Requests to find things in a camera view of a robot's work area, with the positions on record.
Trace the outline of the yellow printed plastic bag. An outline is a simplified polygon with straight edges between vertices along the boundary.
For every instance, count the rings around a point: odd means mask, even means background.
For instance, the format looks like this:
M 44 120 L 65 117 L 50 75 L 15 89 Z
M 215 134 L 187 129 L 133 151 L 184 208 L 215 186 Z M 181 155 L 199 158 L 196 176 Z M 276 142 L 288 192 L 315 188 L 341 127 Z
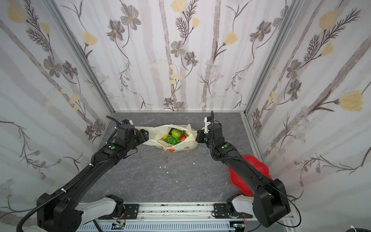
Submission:
M 197 131 L 190 124 L 174 125 L 167 124 L 158 127 L 136 127 L 149 133 L 149 140 L 145 145 L 157 147 L 168 152 L 178 152 L 195 149 Z

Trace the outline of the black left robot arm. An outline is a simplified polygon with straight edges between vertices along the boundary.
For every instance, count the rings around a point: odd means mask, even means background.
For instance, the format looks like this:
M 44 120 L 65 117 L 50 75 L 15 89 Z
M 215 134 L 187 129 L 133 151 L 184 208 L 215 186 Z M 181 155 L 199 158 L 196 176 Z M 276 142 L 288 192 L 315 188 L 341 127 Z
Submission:
M 116 133 L 91 157 L 90 163 L 72 180 L 52 194 L 37 200 L 37 225 L 48 232 L 75 232 L 83 221 L 76 207 L 89 189 L 128 152 L 149 140 L 149 133 L 131 124 L 121 124 Z

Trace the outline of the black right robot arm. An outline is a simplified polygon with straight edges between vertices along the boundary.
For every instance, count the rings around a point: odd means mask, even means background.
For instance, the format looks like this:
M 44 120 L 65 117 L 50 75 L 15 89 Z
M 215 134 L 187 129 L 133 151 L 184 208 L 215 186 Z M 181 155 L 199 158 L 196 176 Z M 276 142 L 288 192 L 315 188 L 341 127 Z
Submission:
M 239 153 L 235 146 L 226 142 L 222 126 L 211 117 L 206 118 L 205 127 L 197 131 L 196 142 L 206 144 L 211 157 L 231 168 L 253 193 L 251 215 L 264 227 L 270 227 L 291 212 L 284 184 L 271 180 Z

